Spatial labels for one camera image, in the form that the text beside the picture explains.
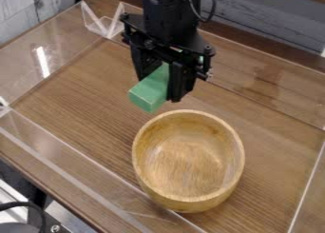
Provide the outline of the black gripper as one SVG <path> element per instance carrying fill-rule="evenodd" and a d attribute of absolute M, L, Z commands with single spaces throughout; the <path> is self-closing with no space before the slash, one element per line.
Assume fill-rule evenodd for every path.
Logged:
<path fill-rule="evenodd" d="M 198 25 L 213 19 L 214 10 L 216 0 L 208 17 L 201 15 L 201 0 L 142 0 L 142 14 L 119 16 L 138 79 L 142 81 L 164 62 L 172 63 L 168 100 L 173 103 L 193 91 L 197 77 L 209 78 L 216 51 L 201 37 Z"/>

